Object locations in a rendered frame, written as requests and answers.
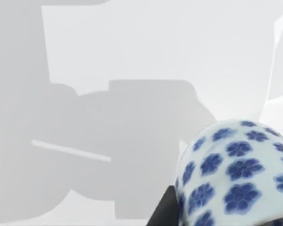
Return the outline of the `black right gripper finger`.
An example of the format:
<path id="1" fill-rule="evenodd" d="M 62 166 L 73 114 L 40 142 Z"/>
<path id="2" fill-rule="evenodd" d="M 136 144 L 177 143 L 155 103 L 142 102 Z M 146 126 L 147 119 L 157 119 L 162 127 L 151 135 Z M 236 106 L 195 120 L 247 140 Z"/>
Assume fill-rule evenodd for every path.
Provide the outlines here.
<path id="1" fill-rule="evenodd" d="M 178 226 L 179 207 L 175 187 L 168 186 L 146 226 Z"/>

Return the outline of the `white cup with blue flowers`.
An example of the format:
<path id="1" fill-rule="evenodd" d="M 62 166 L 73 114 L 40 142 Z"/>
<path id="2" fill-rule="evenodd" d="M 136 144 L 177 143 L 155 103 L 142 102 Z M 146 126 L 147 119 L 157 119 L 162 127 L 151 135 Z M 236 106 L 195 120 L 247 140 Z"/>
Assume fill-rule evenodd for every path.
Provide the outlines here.
<path id="1" fill-rule="evenodd" d="M 178 226 L 283 226 L 283 135 L 252 121 L 203 129 L 180 157 Z"/>

